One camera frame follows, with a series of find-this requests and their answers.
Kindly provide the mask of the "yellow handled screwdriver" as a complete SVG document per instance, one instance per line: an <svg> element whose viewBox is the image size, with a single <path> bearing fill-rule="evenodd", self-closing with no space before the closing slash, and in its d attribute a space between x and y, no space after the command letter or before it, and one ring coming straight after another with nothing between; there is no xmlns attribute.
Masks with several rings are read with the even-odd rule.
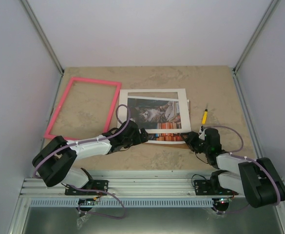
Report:
<svg viewBox="0 0 285 234"><path fill-rule="evenodd" d="M202 121L201 121L202 125L206 124L207 116L208 116L208 105L206 105L203 116L202 116Z"/></svg>

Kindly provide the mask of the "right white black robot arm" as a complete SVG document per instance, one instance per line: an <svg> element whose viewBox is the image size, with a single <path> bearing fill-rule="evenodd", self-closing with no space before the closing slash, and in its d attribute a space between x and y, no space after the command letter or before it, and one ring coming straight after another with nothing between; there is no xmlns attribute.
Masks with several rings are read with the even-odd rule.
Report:
<svg viewBox="0 0 285 234"><path fill-rule="evenodd" d="M269 158L252 159L225 151L217 128L181 133L180 136L191 151L204 154L207 163L216 169L209 179L214 194L230 190L243 195L253 208L285 201L285 185Z"/></svg>

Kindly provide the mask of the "pink wooden photo frame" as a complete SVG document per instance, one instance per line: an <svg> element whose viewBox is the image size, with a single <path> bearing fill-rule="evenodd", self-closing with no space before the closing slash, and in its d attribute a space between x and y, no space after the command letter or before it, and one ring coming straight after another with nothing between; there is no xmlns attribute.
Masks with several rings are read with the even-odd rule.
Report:
<svg viewBox="0 0 285 234"><path fill-rule="evenodd" d="M56 108L53 111L53 115L52 115L52 117L49 121L49 124L47 126L47 129L44 133L44 138L53 139L56 137L56 135L51 134L51 130L53 128L53 125L56 122L56 119L57 119L57 117L58 117L58 115L62 109L62 106L63 106L74 82L93 83L93 84L100 84L100 85L107 85L107 86L114 86L115 87L115 93L114 93L113 100L111 102L111 106L110 106L110 109L109 109L109 112L107 115L107 119L106 119L106 122L104 125L104 129L103 129L104 132L108 131L111 120L112 120L112 116L113 116L113 113L114 113L114 110L116 107L116 102L117 102L117 99L118 99L119 94L120 94L122 83L117 82L117 81L108 81L108 80L101 80L101 79L71 77L71 79L68 82L68 85L66 86L66 88L65 88L65 90L64 90L64 92L60 98L58 105L56 106Z"/></svg>

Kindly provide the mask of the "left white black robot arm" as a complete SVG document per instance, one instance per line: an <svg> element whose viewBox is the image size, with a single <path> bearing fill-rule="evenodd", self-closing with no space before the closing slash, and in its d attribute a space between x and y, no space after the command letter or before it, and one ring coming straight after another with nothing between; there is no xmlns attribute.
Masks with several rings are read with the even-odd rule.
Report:
<svg viewBox="0 0 285 234"><path fill-rule="evenodd" d="M94 179L86 169L74 168L76 161L120 152L147 141L147 131L132 120L90 139L72 141L57 136L32 160L34 174L39 174L47 187L63 183L87 195L93 190Z"/></svg>

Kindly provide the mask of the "cat and books photo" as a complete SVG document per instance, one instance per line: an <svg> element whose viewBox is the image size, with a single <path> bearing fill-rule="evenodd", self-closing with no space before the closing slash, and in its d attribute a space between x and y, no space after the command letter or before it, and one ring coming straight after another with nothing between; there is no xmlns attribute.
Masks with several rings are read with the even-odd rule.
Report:
<svg viewBox="0 0 285 234"><path fill-rule="evenodd" d="M148 132L149 143L184 143L179 133L152 132L182 128L177 99L129 96L127 106L130 108L132 120L139 128L144 128Z"/></svg>

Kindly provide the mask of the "white passe-partout mat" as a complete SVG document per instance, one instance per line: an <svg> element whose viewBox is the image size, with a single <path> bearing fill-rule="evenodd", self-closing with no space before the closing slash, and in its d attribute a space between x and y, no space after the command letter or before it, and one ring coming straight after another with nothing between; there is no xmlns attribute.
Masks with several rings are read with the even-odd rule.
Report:
<svg viewBox="0 0 285 234"><path fill-rule="evenodd" d="M152 132L185 133L191 131L189 105L185 89L122 89L119 94L119 104L124 104L128 107L127 99L129 96L177 99L179 101L182 128L153 130Z"/></svg>

